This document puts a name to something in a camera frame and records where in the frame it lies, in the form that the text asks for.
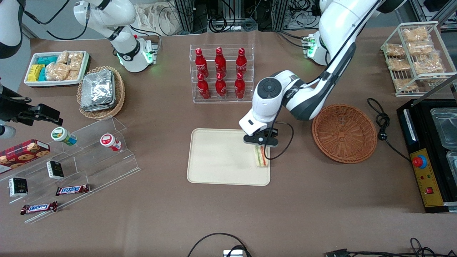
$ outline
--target brown wicker basket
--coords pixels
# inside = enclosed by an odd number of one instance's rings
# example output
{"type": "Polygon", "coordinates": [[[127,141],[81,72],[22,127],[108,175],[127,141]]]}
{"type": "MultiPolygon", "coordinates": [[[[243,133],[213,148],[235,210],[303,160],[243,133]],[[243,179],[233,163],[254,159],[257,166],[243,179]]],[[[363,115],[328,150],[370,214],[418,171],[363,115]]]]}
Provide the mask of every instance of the brown wicker basket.
{"type": "MultiPolygon", "coordinates": [[[[109,116],[115,116],[122,108],[122,105],[124,105],[124,100],[125,100],[125,87],[124,87],[124,81],[122,81],[121,75],[119,75],[119,72],[113,68],[113,67],[107,67],[107,66],[102,66],[102,67],[97,67],[95,69],[92,69],[87,72],[89,73],[95,73],[99,72],[103,69],[110,70],[114,73],[114,86],[116,88],[116,101],[117,104],[113,109],[107,109],[107,110],[100,110],[100,111],[95,111],[95,112],[86,112],[82,108],[80,108],[80,113],[82,113],[84,116],[92,119],[97,119],[101,120],[109,116]]],[[[78,86],[78,94],[76,95],[76,100],[78,103],[81,105],[81,88],[82,88],[82,81],[80,82],[78,86]]]]}
{"type": "Polygon", "coordinates": [[[358,163],[370,157],[377,143],[373,122],[361,110],[346,104],[322,109],[313,120],[317,146],[342,163],[358,163]]]}

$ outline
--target small jar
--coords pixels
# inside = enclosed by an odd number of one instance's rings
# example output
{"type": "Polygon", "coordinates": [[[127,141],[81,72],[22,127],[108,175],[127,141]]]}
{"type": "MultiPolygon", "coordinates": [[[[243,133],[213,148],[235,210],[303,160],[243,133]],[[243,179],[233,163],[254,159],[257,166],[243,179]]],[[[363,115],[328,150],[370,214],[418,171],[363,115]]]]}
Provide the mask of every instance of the small jar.
{"type": "Polygon", "coordinates": [[[51,138],[54,141],[65,143],[66,145],[74,145],[78,138],[62,127],[57,127],[51,132],[51,138]]]}
{"type": "Polygon", "coordinates": [[[103,136],[101,136],[100,144],[105,147],[111,148],[111,150],[113,150],[113,151],[119,151],[122,146],[121,141],[117,140],[110,133],[106,133],[103,136]]]}

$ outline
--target red bottle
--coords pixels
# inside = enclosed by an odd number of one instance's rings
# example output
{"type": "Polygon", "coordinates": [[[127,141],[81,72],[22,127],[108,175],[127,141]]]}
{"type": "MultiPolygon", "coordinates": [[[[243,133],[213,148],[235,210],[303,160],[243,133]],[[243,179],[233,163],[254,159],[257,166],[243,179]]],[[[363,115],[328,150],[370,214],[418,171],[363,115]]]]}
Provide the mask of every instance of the red bottle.
{"type": "Polygon", "coordinates": [[[208,65],[206,64],[202,50],[200,48],[196,48],[195,54],[197,54],[197,57],[195,58],[195,66],[197,66],[198,73],[203,74],[203,76],[207,78],[209,76],[208,65]]]}
{"type": "Polygon", "coordinates": [[[222,74],[217,73],[216,79],[216,92],[218,93],[219,98],[225,99],[227,97],[227,89],[222,74]]]}
{"type": "Polygon", "coordinates": [[[225,57],[222,55],[222,48],[216,48],[216,58],[214,59],[214,63],[216,65],[216,73],[220,73],[224,78],[227,74],[225,65],[225,57]]]}
{"type": "Polygon", "coordinates": [[[246,74],[246,56],[244,56],[244,48],[238,49],[238,58],[236,59],[236,73],[246,74]]]}
{"type": "Polygon", "coordinates": [[[198,91],[200,92],[200,95],[203,97],[203,99],[209,99],[211,97],[211,94],[209,92],[209,87],[208,87],[208,82],[206,82],[204,76],[202,73],[199,73],[197,75],[198,82],[198,91]]]}
{"type": "Polygon", "coordinates": [[[243,80],[243,74],[241,72],[237,73],[236,75],[236,80],[235,80],[235,95],[237,99],[243,99],[244,98],[244,88],[246,87],[244,80],[243,80]]]}

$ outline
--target table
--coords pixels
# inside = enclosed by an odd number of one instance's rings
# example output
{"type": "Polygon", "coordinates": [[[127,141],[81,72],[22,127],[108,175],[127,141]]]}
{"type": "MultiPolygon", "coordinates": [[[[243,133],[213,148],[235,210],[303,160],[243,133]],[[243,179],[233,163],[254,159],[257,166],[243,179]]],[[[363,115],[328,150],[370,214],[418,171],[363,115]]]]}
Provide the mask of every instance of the table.
{"type": "MultiPolygon", "coordinates": [[[[357,51],[326,105],[346,103],[372,120],[366,98],[381,102],[391,117],[390,142],[406,153],[395,110],[409,98],[395,97],[380,45],[391,28],[365,29],[357,51]]],[[[307,35],[309,31],[295,32],[307,35]]],[[[205,33],[163,38],[158,63],[137,74],[127,72],[112,55],[107,40],[54,42],[33,39],[32,53],[85,50],[91,68],[116,68],[126,84],[126,100],[116,116],[127,126],[125,140],[140,172],[32,225],[0,194],[0,253],[7,256],[186,256],[193,244],[213,232],[240,237],[253,256],[321,256],[340,248],[352,251],[409,251],[409,239],[439,253],[457,248],[457,215],[424,214],[411,164],[378,142],[366,161],[348,165],[326,157],[314,143],[311,121],[283,111],[295,138],[271,164],[265,187],[192,184],[186,179],[189,143],[196,128],[239,129],[250,104],[194,104],[189,83],[190,44],[255,44],[255,81],[290,69],[311,81],[324,69],[272,32],[205,33]]],[[[76,88],[31,89],[20,93],[61,111],[64,127],[77,130],[94,120],[78,111],[76,88]]],[[[14,139],[50,141],[51,123],[30,128],[14,124],[14,139]]],[[[280,129],[280,146],[288,141],[280,129]]],[[[221,256],[237,244],[216,236],[203,241],[194,256],[221,256]]]]}

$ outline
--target white robotic arm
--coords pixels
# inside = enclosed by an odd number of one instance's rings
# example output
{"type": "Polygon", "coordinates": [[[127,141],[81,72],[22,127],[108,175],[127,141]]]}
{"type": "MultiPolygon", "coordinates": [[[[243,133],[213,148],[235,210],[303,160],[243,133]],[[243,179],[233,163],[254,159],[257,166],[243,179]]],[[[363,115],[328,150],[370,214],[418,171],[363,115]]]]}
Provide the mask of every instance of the white robotic arm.
{"type": "Polygon", "coordinates": [[[73,12],[81,25],[87,22],[89,28],[111,42],[128,71],[140,72],[153,63],[151,41],[135,38],[128,28],[136,17],[135,7],[129,0],[80,1],[75,3],[73,12]]]}
{"type": "Polygon", "coordinates": [[[320,112],[354,55],[357,35],[381,4],[382,0],[335,0],[326,6],[317,37],[310,42],[320,46],[313,49],[316,56],[329,55],[328,67],[309,83],[288,70],[262,79],[254,90],[252,108],[239,121],[246,143],[265,145],[268,141],[266,145],[277,146],[269,135],[277,134],[270,130],[281,105],[298,120],[313,119],[320,112]]]}

